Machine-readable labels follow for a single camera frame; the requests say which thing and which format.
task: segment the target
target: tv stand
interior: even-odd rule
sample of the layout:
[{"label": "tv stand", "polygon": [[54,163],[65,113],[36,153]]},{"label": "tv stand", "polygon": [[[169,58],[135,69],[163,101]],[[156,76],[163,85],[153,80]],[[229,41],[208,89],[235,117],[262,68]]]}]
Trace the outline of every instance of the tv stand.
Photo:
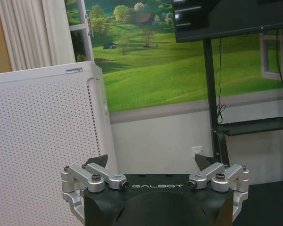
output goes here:
[{"label": "tv stand", "polygon": [[203,41],[203,48],[207,76],[208,106],[210,115],[213,154],[214,157],[221,160],[222,163],[230,165],[225,138],[226,135],[236,136],[242,134],[282,130],[283,117],[218,124],[211,39],[205,39]]}]

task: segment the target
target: black wire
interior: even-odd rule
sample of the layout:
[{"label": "black wire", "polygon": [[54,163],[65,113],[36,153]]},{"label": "black wire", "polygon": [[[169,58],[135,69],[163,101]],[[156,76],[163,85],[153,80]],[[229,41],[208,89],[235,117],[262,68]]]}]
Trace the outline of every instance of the black wire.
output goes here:
[{"label": "black wire", "polygon": [[283,76],[280,68],[280,61],[279,61],[279,48],[278,48],[278,43],[279,42],[279,29],[277,29],[277,34],[276,34],[276,43],[275,43],[275,49],[276,49],[276,54],[277,54],[277,65],[278,65],[278,70],[281,78],[281,82],[283,85]]},{"label": "black wire", "polygon": [[219,95],[218,95],[218,105],[217,105],[217,119],[221,118],[219,124],[223,122],[222,112],[226,109],[226,105],[220,103],[221,97],[221,38],[219,38]]}]

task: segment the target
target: dark floor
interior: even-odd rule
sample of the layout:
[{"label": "dark floor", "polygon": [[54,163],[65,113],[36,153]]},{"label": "dark floor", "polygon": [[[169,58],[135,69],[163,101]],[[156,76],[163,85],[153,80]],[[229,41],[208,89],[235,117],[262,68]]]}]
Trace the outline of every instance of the dark floor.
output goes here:
[{"label": "dark floor", "polygon": [[250,186],[234,226],[283,226],[283,181]]}]

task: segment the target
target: perforated panel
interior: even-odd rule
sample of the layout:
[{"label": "perforated panel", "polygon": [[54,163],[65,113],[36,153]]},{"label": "perforated panel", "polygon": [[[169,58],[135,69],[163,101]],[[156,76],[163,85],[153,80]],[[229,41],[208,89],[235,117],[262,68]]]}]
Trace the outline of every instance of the perforated panel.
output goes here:
[{"label": "perforated panel", "polygon": [[86,76],[0,84],[3,226],[82,225],[62,200],[60,173],[104,154],[93,108]]}]

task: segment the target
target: white curtain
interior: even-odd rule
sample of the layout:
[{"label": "white curtain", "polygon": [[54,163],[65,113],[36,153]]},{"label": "white curtain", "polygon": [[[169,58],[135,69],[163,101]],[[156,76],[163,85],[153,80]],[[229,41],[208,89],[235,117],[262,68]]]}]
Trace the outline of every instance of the white curtain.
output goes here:
[{"label": "white curtain", "polygon": [[13,71],[75,62],[64,0],[0,0]]}]

